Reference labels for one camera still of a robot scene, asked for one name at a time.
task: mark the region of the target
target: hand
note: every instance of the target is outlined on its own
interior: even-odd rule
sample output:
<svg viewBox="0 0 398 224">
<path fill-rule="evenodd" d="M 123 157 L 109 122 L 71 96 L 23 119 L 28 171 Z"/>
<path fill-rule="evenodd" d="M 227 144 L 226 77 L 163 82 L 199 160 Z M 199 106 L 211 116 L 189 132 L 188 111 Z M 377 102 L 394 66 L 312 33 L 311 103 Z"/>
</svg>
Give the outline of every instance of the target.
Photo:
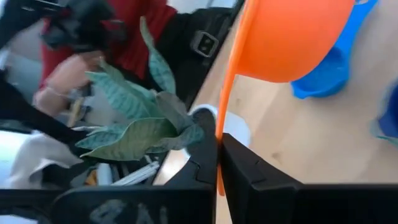
<svg viewBox="0 0 398 224">
<path fill-rule="evenodd" d="M 66 109 L 68 100 L 65 97 L 54 94 L 48 88 L 44 88 L 33 96 L 33 103 L 39 111 L 56 117 Z"/>
<path fill-rule="evenodd" d="M 85 72 L 98 68 L 103 54 L 99 51 L 75 54 L 59 64 L 48 77 L 47 83 L 60 94 L 85 86 L 89 79 Z"/>
</svg>

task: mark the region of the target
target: person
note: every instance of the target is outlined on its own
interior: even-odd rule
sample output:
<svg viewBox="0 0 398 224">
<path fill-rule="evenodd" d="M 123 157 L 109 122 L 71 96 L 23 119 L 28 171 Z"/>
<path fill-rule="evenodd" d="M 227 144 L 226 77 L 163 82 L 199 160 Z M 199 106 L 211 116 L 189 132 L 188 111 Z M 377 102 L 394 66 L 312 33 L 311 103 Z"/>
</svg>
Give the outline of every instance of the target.
<svg viewBox="0 0 398 224">
<path fill-rule="evenodd" d="M 118 68 L 129 81 L 148 89 L 161 91 L 149 74 L 147 64 L 149 53 L 139 30 L 139 18 L 145 16 L 157 50 L 174 73 L 176 94 L 188 109 L 205 81 L 217 51 L 228 33 L 228 27 L 232 24 L 231 21 L 236 18 L 244 2 L 238 0 L 232 9 L 213 7 L 198 9 L 193 13 L 177 13 L 176 9 L 167 5 L 167 0 L 108 1 L 115 8 L 117 17 L 126 23 L 128 33 L 127 43 L 113 45 L 115 63 L 112 65 Z M 200 31 L 219 39 L 217 51 L 211 57 L 203 57 L 192 49 L 192 43 Z M 43 91 L 46 83 L 49 83 L 49 79 L 56 80 L 56 77 L 62 76 L 61 74 L 68 76 L 67 73 L 55 74 L 61 71 L 55 68 L 62 66 L 64 64 L 62 62 L 68 57 L 82 57 L 74 56 L 72 50 L 67 47 L 52 51 L 43 45 L 42 52 L 44 71 L 40 91 L 35 95 L 35 100 L 41 104 L 40 110 L 50 111 L 53 116 L 60 111 L 60 108 L 66 108 L 66 103 L 65 100 L 62 101 L 62 94 L 56 95 L 49 90 Z M 54 104 L 44 103 L 49 100 L 44 100 L 45 96 L 54 100 L 57 98 L 58 101 Z"/>
<path fill-rule="evenodd" d="M 140 82 L 146 72 L 149 55 L 139 30 L 140 17 L 146 17 L 149 30 L 157 41 L 177 11 L 167 5 L 167 0 L 108 1 L 115 10 L 116 18 L 123 21 L 127 29 L 127 41 L 111 46 L 114 66 L 125 71 L 128 79 Z M 73 54 L 69 47 L 51 50 L 43 44 L 44 69 L 39 91 L 34 95 L 34 105 L 50 116 L 58 115 L 67 107 L 67 94 L 89 82 L 84 72 L 95 70 L 103 56 L 98 51 Z"/>
</svg>

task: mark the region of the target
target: red shirt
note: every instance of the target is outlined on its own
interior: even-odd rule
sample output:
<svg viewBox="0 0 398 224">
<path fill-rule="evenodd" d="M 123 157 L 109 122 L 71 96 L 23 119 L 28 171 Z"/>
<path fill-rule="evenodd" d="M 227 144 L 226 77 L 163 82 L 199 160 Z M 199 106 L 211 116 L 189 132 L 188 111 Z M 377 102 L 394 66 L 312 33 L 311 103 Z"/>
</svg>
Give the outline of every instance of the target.
<svg viewBox="0 0 398 224">
<path fill-rule="evenodd" d="M 139 18 L 145 16 L 151 34 L 157 41 L 177 11 L 167 5 L 167 0 L 108 0 L 116 11 L 117 19 L 124 21 L 128 40 L 113 46 L 116 64 L 144 78 L 148 61 L 148 49 L 141 37 Z M 42 44 L 43 74 L 40 87 L 55 67 L 73 54 L 71 48 L 50 50 Z"/>
</svg>

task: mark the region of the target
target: green leaf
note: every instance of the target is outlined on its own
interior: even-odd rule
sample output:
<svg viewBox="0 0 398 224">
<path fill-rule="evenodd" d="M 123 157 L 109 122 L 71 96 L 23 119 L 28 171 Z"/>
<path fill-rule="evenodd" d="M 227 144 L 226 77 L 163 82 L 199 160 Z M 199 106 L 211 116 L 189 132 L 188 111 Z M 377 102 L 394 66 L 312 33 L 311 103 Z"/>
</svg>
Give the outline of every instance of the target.
<svg viewBox="0 0 398 224">
<path fill-rule="evenodd" d="M 156 96 L 156 91 L 155 90 L 147 90 L 144 87 L 132 83 L 130 81 L 127 81 L 127 84 L 129 84 L 129 86 L 137 91 L 139 91 L 140 93 L 142 93 L 142 95 L 147 99 L 150 100 L 151 102 L 155 101 L 155 96 Z"/>
<path fill-rule="evenodd" d="M 202 128 L 194 124 L 188 127 L 180 136 L 176 138 L 163 138 L 158 143 L 151 146 L 147 153 L 161 153 L 169 150 L 181 150 L 193 143 L 201 141 L 205 136 Z"/>
<path fill-rule="evenodd" d="M 108 146 L 102 146 L 81 155 L 113 161 L 137 161 L 149 147 L 163 138 L 173 138 L 177 132 L 165 118 L 143 118 L 129 124 L 124 135 Z"/>
<path fill-rule="evenodd" d="M 185 104 L 174 94 L 163 91 L 156 95 L 156 103 L 162 114 L 169 119 L 178 133 L 193 125 Z"/>
<path fill-rule="evenodd" d="M 155 104 L 141 97 L 139 92 L 133 94 L 129 89 L 124 88 L 124 80 L 111 78 L 103 72 L 86 72 L 86 75 L 95 86 L 104 91 L 112 108 L 120 111 L 127 119 L 162 117 Z"/>
<path fill-rule="evenodd" d="M 96 134 L 96 133 L 100 133 L 100 132 L 108 132 L 108 133 L 122 135 L 126 129 L 127 129 L 127 125 L 125 125 L 125 124 L 111 124 L 109 126 L 103 126 L 100 128 L 96 128 L 94 131 L 88 133 L 87 136 L 90 136 L 90 135 Z"/>
<path fill-rule="evenodd" d="M 149 71 L 155 82 L 165 91 L 175 94 L 174 75 L 163 56 L 156 50 L 154 38 L 148 29 L 145 17 L 140 18 L 142 38 L 149 49 Z"/>
<path fill-rule="evenodd" d="M 150 90 L 147 90 L 140 85 L 124 79 L 123 74 L 117 68 L 107 64 L 104 60 L 101 61 L 100 65 L 104 72 L 107 73 L 114 82 L 116 82 L 118 85 L 125 88 L 126 90 L 130 91 L 133 95 L 145 98 L 147 95 L 150 94 Z"/>
<path fill-rule="evenodd" d="M 116 142 L 121 137 L 120 134 L 100 132 L 78 141 L 75 146 L 83 149 L 96 149 L 101 146 L 107 146 Z"/>
</svg>

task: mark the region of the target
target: black bag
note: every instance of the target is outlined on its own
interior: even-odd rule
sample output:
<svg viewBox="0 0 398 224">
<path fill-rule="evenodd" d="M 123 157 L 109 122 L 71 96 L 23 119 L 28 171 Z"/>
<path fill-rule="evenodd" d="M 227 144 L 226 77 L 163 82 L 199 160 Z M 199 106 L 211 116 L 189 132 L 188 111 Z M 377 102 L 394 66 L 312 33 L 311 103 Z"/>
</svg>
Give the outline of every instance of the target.
<svg viewBox="0 0 398 224">
<path fill-rule="evenodd" d="M 177 14 L 170 20 L 157 43 L 174 72 L 177 96 L 190 108 L 224 43 L 243 1 L 234 8 L 199 9 Z M 146 78 L 151 86 L 149 69 Z"/>
</svg>

